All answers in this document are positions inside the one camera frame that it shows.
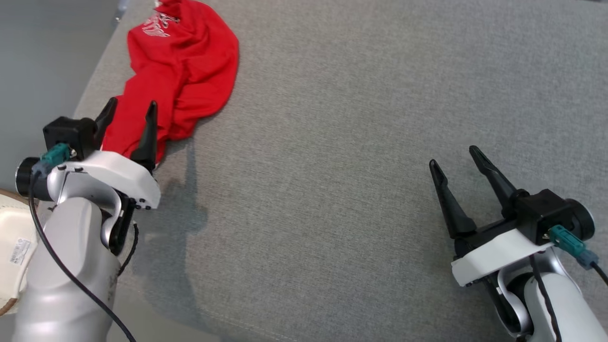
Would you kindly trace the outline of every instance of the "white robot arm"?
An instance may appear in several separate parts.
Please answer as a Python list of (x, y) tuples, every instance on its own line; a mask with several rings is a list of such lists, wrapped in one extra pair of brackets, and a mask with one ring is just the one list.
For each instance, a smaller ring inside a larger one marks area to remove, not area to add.
[[(29, 198), (38, 248), (28, 269), (27, 289), (16, 317), (13, 342), (106, 340), (120, 263), (134, 210), (156, 209), (160, 188), (156, 162), (156, 104), (146, 114), (139, 148), (128, 159), (100, 151), (117, 101), (110, 99), (96, 121), (65, 117), (44, 128), (49, 151), (27, 158), (16, 173), (18, 192)], [(33, 198), (52, 200), (52, 215), (40, 227)]]
[(608, 335), (559, 260), (561, 248), (586, 269), (596, 268), (606, 281), (597, 256), (582, 242), (595, 232), (591, 214), (548, 189), (536, 195), (517, 190), (478, 147), (469, 151), (502, 205), (503, 220), (478, 228), (448, 189), (439, 164), (430, 161), (454, 239), (452, 274), (458, 284), (483, 283), (501, 322), (518, 341), (607, 342)]

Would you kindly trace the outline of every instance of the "teal connector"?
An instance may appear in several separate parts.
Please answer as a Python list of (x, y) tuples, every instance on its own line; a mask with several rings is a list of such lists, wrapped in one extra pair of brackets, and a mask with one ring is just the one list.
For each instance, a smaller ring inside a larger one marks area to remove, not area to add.
[(561, 225), (554, 226), (549, 230), (549, 239), (555, 246), (575, 257), (578, 264), (585, 270), (591, 270), (593, 264), (597, 264), (599, 261), (597, 254), (588, 250), (581, 239)]
[(587, 249), (583, 241), (561, 225), (554, 226), (549, 230), (549, 239), (551, 239), (554, 245), (568, 252), (573, 257), (578, 257)]
[(40, 173), (40, 178), (46, 177), (57, 165), (70, 160), (72, 149), (67, 144), (60, 142), (53, 146), (47, 153), (40, 157), (40, 160), (32, 167), (32, 175)]
[(40, 157), (40, 161), (44, 161), (53, 165), (53, 167), (70, 159), (70, 146), (60, 142), (53, 146), (47, 153)]

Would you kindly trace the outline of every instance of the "barcode sticker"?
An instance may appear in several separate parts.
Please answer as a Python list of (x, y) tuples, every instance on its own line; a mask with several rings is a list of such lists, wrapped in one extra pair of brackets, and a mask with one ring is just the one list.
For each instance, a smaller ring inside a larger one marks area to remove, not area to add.
[(27, 250), (30, 249), (30, 240), (18, 239), (15, 247), (13, 248), (13, 254), (10, 255), (10, 262), (16, 265), (21, 265), (23, 259), (26, 257)]

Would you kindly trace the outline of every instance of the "gray fabric surface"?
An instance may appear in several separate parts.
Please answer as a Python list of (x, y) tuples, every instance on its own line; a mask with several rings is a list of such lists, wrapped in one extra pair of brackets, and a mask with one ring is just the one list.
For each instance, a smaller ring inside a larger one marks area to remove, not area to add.
[[(608, 6), (587, 1), (214, 0), (240, 39), (227, 106), (169, 145), (162, 206), (120, 286), (235, 341), (511, 341), (460, 288), (428, 171), (500, 217), (468, 155), (595, 215), (608, 262)], [(77, 110), (133, 74), (131, 0)], [(564, 258), (604, 327), (608, 289)]]

